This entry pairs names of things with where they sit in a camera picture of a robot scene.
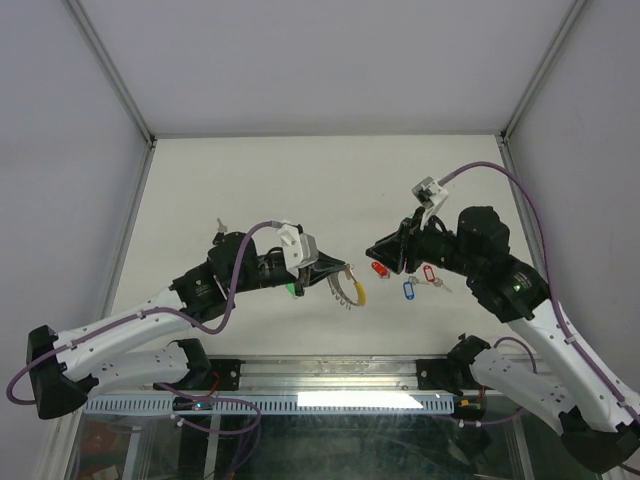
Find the keyring with yellow handle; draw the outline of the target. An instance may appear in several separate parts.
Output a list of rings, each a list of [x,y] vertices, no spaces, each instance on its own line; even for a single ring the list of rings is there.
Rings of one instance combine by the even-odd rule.
[[[327,282],[333,298],[346,310],[362,308],[367,304],[366,291],[356,278],[351,264],[346,264],[339,272],[330,274]]]

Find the black tag key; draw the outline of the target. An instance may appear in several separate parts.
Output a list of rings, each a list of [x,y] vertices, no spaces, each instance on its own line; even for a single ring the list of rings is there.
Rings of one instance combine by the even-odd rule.
[[[217,231],[212,241],[213,245],[220,244],[228,231],[227,227],[223,224],[220,218],[217,218],[216,221],[217,221]]]

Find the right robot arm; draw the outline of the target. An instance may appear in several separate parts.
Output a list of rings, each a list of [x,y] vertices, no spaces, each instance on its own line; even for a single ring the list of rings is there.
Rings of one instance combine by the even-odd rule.
[[[566,337],[553,309],[548,283],[510,252],[509,228],[490,206],[472,206],[458,216],[456,231],[436,216],[421,220],[417,209],[398,230],[367,248],[367,257],[395,274],[430,264],[465,278],[478,303],[528,343],[552,370],[548,381],[512,364],[486,342],[469,337],[448,353],[452,383],[476,381],[519,404],[547,424],[583,467],[605,473],[639,449],[639,396],[610,369],[588,366],[588,347]]]

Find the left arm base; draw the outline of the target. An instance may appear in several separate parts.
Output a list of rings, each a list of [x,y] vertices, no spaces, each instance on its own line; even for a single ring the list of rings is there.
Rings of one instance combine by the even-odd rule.
[[[156,390],[160,384],[167,384],[181,391],[231,392],[239,389],[243,362],[235,358],[213,358],[206,354],[198,339],[174,340],[166,345],[164,353],[169,359],[186,369],[175,380],[161,380],[154,384]]]

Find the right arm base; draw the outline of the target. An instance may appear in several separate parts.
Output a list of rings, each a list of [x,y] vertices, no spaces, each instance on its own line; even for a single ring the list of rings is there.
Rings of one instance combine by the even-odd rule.
[[[444,390],[457,396],[466,390],[480,390],[481,384],[471,374],[470,366],[481,352],[490,348],[487,341],[471,335],[461,338],[444,357],[416,360],[418,389]]]

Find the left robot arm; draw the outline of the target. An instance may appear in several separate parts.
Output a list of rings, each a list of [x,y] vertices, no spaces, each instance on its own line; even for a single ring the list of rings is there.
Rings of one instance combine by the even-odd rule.
[[[129,311],[67,331],[33,329],[26,373],[38,417],[59,418],[97,395],[138,385],[201,387],[211,369],[207,354],[199,340],[179,333],[217,335],[236,294],[291,285],[303,295],[348,266],[319,251],[295,226],[282,226],[279,237],[279,245],[260,254],[250,235],[219,233],[203,263]]]

